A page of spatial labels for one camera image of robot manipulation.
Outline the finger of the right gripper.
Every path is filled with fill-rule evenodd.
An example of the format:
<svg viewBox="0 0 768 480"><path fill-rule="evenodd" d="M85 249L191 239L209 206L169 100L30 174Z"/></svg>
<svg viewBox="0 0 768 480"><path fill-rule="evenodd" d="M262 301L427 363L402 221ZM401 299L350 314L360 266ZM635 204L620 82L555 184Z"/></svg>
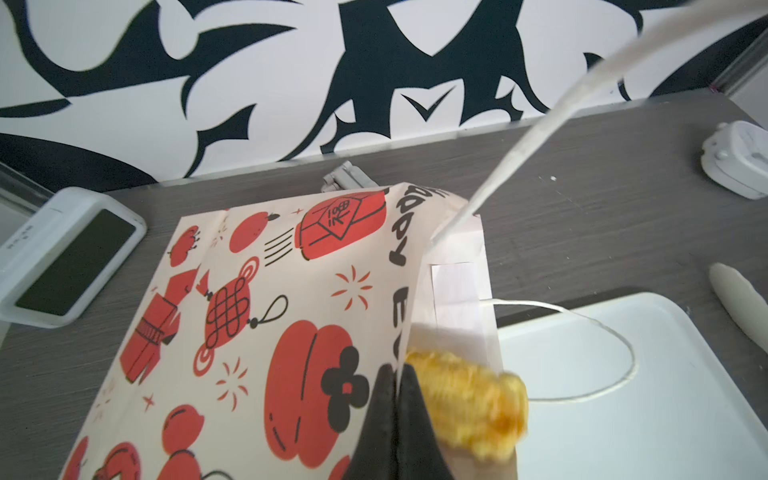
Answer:
<svg viewBox="0 0 768 480"><path fill-rule="evenodd" d="M733 322L767 351L767 302L738 270L722 263L709 267L709 280Z"/></svg>

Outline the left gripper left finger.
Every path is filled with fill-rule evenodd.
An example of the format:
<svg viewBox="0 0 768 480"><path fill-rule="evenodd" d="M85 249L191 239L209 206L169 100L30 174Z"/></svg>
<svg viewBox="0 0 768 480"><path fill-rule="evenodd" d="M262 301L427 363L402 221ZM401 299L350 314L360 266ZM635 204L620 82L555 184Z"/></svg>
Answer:
<svg viewBox="0 0 768 480"><path fill-rule="evenodd" d="M390 364L378 370L357 446L343 479L396 478L396 374Z"/></svg>

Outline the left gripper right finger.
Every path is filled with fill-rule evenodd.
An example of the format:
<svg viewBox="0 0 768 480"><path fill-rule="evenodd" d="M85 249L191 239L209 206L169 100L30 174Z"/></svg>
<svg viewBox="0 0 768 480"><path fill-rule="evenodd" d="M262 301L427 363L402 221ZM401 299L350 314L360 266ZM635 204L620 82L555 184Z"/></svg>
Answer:
<svg viewBox="0 0 768 480"><path fill-rule="evenodd" d="M396 403L397 479L444 479L453 475L440 451L414 368L405 364Z"/></svg>

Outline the long striped fake bread loaf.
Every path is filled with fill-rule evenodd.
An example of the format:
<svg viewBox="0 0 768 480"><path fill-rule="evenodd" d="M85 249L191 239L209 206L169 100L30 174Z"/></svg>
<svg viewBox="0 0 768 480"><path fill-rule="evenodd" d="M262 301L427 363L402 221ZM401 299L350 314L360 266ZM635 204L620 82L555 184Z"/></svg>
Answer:
<svg viewBox="0 0 768 480"><path fill-rule="evenodd" d="M495 373L447 351L411 350L437 439L483 462L509 461L527 433L529 398L517 375Z"/></svg>

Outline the red white paper bag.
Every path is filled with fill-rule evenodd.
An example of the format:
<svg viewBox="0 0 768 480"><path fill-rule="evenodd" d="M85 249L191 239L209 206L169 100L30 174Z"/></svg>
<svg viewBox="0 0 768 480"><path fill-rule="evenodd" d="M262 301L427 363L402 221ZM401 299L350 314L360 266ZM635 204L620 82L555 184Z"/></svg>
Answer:
<svg viewBox="0 0 768 480"><path fill-rule="evenodd" d="M478 216L401 183L183 217L64 479L343 479L378 370L411 350L501 367ZM453 479L514 479L441 444Z"/></svg>

